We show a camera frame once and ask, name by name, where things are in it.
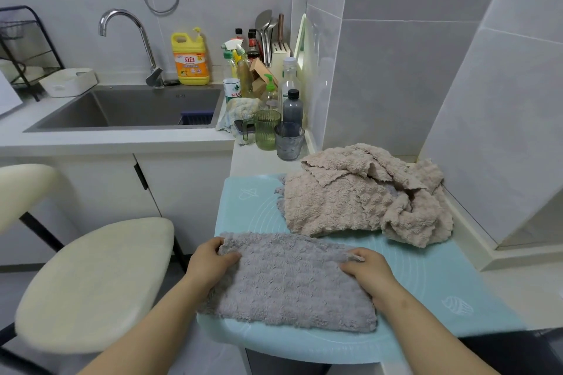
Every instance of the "kitchen faucet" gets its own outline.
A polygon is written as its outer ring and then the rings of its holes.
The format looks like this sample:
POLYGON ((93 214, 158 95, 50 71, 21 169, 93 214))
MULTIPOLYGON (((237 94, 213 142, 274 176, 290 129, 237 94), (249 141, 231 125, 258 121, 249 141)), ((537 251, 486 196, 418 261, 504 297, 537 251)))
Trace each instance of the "kitchen faucet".
POLYGON ((106 35, 106 28, 108 26, 108 22, 114 16, 123 15, 128 17, 132 22, 135 23, 137 28, 141 33, 141 37, 143 38, 143 44, 145 45, 146 54, 149 56, 150 61, 150 75, 146 78, 145 82, 147 85, 152 86, 155 89, 161 89, 165 87, 165 82, 162 79, 162 69, 157 66, 156 62, 154 61, 154 56, 152 54, 152 49, 150 48, 149 38, 146 35, 145 28, 143 24, 139 21, 139 19, 134 16, 131 12, 126 11, 124 9, 110 9, 106 13, 102 15, 100 18, 100 23, 98 24, 98 33, 100 36, 106 35))

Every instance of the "light blue mat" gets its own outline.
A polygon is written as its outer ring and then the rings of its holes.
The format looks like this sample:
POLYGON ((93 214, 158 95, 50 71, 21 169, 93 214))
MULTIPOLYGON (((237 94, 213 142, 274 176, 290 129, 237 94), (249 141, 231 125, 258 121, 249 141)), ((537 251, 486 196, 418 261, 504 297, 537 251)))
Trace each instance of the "light blue mat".
MULTIPOLYGON (((278 177, 227 178, 215 235, 223 231, 289 233, 276 206, 279 195, 274 190, 281 186, 278 177)), ((458 337, 525 329, 516 314, 487 291, 479 274, 451 240, 420 250, 367 231, 324 239, 382 253, 399 282, 458 337)), ((381 315, 377 330, 363 334, 266 326, 201 314, 197 320, 215 341, 288 359, 334 364, 401 359, 395 336, 381 315)))

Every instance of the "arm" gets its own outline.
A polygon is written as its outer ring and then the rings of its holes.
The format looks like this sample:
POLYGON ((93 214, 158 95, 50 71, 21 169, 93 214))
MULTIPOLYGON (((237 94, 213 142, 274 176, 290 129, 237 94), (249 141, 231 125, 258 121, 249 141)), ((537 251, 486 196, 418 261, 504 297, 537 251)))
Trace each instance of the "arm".
POLYGON ((200 245, 190 259, 187 273, 137 325, 85 367, 80 375, 166 374, 197 307, 227 268, 240 259, 238 253, 217 255, 223 243, 215 237, 200 245))
POLYGON ((364 248, 352 253, 365 262, 347 262, 341 265, 342 271, 354 276, 372 296, 415 375, 498 375, 397 282, 383 255, 364 248))

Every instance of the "chair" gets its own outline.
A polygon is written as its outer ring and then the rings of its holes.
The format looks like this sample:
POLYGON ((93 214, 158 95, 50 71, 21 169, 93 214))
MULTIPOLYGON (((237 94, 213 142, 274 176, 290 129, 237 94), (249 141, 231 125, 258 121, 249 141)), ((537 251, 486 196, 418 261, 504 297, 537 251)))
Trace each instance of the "chair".
POLYGON ((57 252, 26 289, 15 323, 0 330, 0 363, 29 374, 50 372, 2 345, 18 335, 46 352, 102 351, 149 312, 172 250, 187 267, 165 218, 116 222, 63 246, 27 212, 58 176, 46 165, 0 168, 0 233, 20 219, 57 252))

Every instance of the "cabinet handle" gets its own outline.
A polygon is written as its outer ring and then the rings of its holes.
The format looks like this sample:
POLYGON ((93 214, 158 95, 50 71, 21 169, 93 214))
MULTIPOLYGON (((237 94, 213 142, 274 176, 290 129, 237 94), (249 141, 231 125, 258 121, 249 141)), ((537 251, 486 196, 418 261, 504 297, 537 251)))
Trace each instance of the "cabinet handle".
POLYGON ((139 181, 141 181, 141 185, 145 190, 147 190, 149 188, 149 184, 146 182, 145 175, 143 174, 143 171, 141 171, 139 162, 137 162, 137 164, 133 167, 135 168, 135 172, 137 172, 137 176, 139 177, 139 181))

